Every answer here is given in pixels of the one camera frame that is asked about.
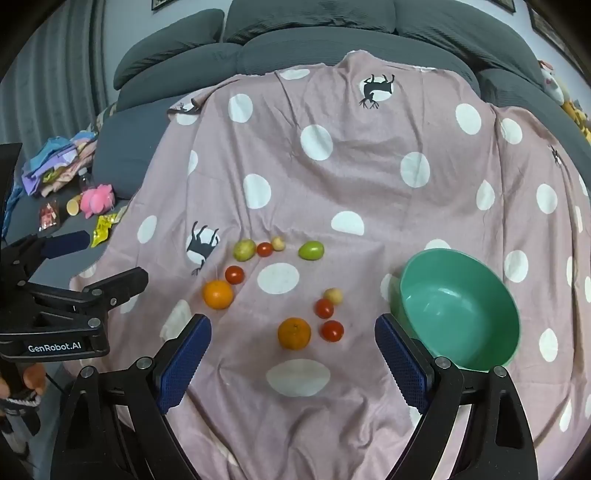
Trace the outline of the left hand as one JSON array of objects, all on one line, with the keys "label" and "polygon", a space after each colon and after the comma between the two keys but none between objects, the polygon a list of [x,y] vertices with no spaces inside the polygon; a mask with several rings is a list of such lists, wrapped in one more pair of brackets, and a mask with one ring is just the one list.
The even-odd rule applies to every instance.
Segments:
[{"label": "left hand", "polygon": [[[24,385],[34,390],[37,395],[42,396],[46,390],[46,370],[43,364],[32,364],[24,369],[22,373]],[[6,399],[10,396],[11,390],[9,384],[4,378],[0,379],[0,396]]]}]

